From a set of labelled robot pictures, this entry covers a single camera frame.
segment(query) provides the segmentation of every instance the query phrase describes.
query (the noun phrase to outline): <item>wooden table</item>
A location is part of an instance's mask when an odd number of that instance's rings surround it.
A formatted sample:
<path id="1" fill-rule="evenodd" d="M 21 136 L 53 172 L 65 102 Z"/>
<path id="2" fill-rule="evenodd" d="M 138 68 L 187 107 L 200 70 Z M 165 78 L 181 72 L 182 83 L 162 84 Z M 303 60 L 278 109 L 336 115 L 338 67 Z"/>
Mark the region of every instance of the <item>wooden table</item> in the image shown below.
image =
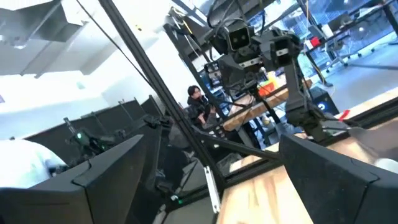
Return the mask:
<path id="1" fill-rule="evenodd" d="M 398 88 L 361 103 L 347 118 L 398 97 Z M 266 148 L 278 151 L 278 144 Z M 372 164 L 375 158 L 364 152 L 353 138 L 328 147 L 336 152 Z M 246 166 L 258 157 L 248 156 L 235 162 L 231 171 Z M 313 223 L 296 192 L 285 167 L 278 167 L 251 180 L 226 189 L 218 215 L 218 224 L 309 224 Z"/>
<path id="2" fill-rule="evenodd" d="M 312 81 L 311 79 L 306 80 L 308 87 L 312 86 Z M 278 77 L 278 83 L 279 85 L 285 85 L 286 84 L 286 79 L 285 75 L 281 75 Z M 267 98 L 267 102 L 271 108 L 275 108 L 278 105 L 281 105 L 283 102 L 287 100 L 287 97 L 289 96 L 289 91 L 284 88 L 283 90 L 279 91 L 273 96 L 270 96 Z M 254 97 L 251 95 L 246 95 L 242 97 L 241 99 L 237 100 L 235 103 L 242 104 L 242 105 L 248 105 L 254 101 Z M 229 112 L 228 116 L 231 116 L 232 114 L 235 114 L 236 112 L 240 111 L 242 107 L 240 106 L 232 106 L 231 111 Z M 267 111 L 266 106 L 263 103 L 258 103 L 251 108 L 248 108 L 245 112 L 237 115 L 236 117 L 226 121 L 223 124 L 223 127 L 227 131 L 232 131 L 235 128 L 239 127 L 242 124 L 247 123 L 248 121 L 257 118 L 261 114 L 265 113 Z"/>

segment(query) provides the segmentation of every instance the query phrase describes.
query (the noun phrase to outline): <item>black jacket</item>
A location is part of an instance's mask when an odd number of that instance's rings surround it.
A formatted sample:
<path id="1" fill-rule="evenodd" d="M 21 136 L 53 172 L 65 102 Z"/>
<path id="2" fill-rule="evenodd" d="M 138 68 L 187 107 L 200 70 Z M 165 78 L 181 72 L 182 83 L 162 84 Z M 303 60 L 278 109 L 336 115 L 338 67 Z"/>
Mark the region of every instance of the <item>black jacket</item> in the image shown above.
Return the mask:
<path id="1" fill-rule="evenodd" d="M 201 96 L 199 99 L 193 99 L 191 96 L 189 96 L 187 103 L 198 111 L 197 116 L 204 113 L 205 115 L 203 117 L 205 120 L 207 120 L 207 117 L 210 114 L 211 106 L 209 105 L 209 101 L 205 96 Z"/>

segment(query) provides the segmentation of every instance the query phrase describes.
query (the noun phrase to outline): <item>white object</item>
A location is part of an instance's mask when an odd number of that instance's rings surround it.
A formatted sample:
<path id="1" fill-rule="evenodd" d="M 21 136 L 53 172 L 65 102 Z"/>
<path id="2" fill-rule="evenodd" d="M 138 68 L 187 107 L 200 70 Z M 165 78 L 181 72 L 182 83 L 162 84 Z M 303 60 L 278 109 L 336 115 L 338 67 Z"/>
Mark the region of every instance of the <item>white object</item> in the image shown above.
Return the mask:
<path id="1" fill-rule="evenodd" d="M 64 165 L 54 152 L 35 142 L 0 141 L 0 187 L 33 187 L 51 178 L 49 168 Z"/>
<path id="2" fill-rule="evenodd" d="M 214 181 L 214 176 L 211 169 L 208 166 L 204 167 L 204 169 L 205 169 L 207 187 L 210 193 L 211 207 L 213 209 L 213 212 L 217 214 L 220 212 L 220 196 L 218 195 L 216 182 Z"/>
<path id="3" fill-rule="evenodd" d="M 322 26 L 322 32 L 326 35 L 327 38 L 333 36 L 333 31 L 330 29 L 328 24 Z"/>
<path id="4" fill-rule="evenodd" d="M 308 47 L 309 50 L 313 49 L 313 45 L 311 44 L 310 40 L 304 41 L 304 44 Z"/>
<path id="5" fill-rule="evenodd" d="M 379 9 L 380 7 L 382 7 L 382 5 L 359 9 L 359 18 L 365 16 L 366 14 L 372 12 L 375 9 Z"/>
<path id="6" fill-rule="evenodd" d="M 398 162 L 392 159 L 378 159 L 375 161 L 374 166 L 398 174 Z"/>

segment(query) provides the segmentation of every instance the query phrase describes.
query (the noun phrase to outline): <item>metal bracket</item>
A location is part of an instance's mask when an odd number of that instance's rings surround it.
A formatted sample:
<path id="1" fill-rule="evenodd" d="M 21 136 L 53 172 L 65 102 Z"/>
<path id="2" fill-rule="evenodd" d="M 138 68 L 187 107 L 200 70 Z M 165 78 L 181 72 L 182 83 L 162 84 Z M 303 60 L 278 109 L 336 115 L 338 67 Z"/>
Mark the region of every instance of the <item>metal bracket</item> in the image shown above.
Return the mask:
<path id="1" fill-rule="evenodd" d="M 208 166 L 206 166 L 204 169 L 205 169 L 207 187 L 210 193 L 211 207 L 213 209 L 213 212 L 217 214 L 220 212 L 221 206 L 220 206 L 220 196 L 218 195 L 216 182 L 214 180 L 213 172 L 211 171 L 211 169 Z"/>

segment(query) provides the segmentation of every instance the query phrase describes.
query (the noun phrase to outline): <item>dark hair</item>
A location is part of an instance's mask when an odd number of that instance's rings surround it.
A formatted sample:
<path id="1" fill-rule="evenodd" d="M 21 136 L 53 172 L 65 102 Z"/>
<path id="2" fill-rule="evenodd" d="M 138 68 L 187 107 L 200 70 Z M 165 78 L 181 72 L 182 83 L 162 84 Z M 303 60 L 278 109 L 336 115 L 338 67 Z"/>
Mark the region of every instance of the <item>dark hair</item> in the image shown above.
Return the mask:
<path id="1" fill-rule="evenodd" d="M 188 95 L 192 96 L 195 93 L 196 89 L 200 90 L 199 87 L 196 85 L 188 87 Z"/>

